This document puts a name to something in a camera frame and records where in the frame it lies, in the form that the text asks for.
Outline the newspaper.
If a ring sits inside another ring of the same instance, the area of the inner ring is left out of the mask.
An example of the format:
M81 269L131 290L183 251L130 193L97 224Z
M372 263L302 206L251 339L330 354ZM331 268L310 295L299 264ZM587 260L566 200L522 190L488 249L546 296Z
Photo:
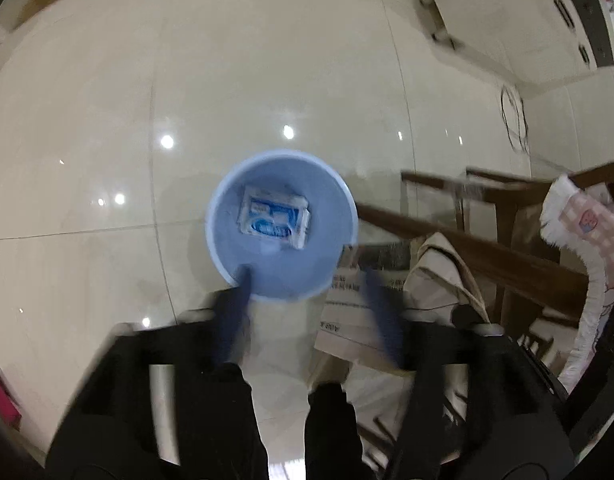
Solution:
M451 311L458 304L468 304L488 318L472 272L444 235L347 246L325 297L316 350L381 372L397 372L388 361L374 316L362 295L362 266L377 270L386 286L405 300L405 317L413 321L449 325Z

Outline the blue white tissue pack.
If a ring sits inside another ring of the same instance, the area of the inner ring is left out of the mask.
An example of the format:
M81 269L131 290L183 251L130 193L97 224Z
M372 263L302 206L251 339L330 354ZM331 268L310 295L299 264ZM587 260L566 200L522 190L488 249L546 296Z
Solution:
M302 250L310 221L308 200L303 196L247 186L239 214L243 234L274 240Z

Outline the light blue plastic trash bucket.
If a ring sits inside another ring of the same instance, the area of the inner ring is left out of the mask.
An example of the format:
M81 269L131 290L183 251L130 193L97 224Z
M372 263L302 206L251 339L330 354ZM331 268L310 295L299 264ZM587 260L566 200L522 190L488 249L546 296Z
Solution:
M299 301L322 294L344 247L358 236L354 197L320 158L274 150L243 160L209 201L205 238L211 261L230 284L243 266L252 296Z

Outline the wooden table leg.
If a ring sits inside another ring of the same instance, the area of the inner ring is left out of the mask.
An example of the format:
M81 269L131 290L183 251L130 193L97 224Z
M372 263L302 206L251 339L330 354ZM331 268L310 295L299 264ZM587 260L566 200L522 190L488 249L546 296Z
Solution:
M357 203L356 208L361 221L401 238L443 234L470 270L535 304L572 318L584 310L587 275L439 224L364 203Z

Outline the pink checkered tablecloth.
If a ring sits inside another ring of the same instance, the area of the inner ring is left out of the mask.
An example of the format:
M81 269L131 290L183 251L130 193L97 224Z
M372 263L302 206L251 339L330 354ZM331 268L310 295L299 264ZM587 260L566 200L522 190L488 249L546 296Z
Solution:
M576 339L558 376L572 391L595 356L614 307L614 200L605 184L584 191L563 174L546 194L540 224L542 240L575 254L589 279Z

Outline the brown wooden dining chair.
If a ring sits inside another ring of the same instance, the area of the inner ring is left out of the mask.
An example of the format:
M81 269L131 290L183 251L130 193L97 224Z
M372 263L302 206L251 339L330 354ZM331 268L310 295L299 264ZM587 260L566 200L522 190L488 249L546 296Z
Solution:
M614 160L568 174L567 177L577 188L590 188L601 183L614 186ZM400 178L403 183L426 186L450 195L459 231L465 232L464 205L468 200L492 205L496 211L497 241L506 247L511 246L518 212L540 205L552 184L551 180L521 178L514 174L501 174L475 167L467 167L464 178L448 178L415 171L403 171Z

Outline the white sideboard cabinet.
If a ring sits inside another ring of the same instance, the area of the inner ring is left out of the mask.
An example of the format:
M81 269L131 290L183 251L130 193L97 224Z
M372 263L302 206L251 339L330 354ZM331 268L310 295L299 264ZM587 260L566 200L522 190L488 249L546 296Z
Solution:
M555 84L614 66L606 0L421 0L437 41L521 84Z

